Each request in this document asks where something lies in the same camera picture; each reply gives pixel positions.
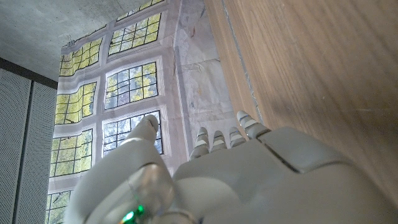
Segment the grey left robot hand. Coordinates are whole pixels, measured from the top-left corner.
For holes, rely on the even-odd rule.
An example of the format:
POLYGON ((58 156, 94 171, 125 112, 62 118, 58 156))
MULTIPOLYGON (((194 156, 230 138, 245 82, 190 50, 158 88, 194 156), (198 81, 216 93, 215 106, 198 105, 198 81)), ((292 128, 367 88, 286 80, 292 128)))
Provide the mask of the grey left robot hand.
POLYGON ((397 206, 353 161, 319 140, 240 126, 197 135, 171 174, 155 149, 159 122, 143 117, 79 181, 65 223, 396 223, 397 206))

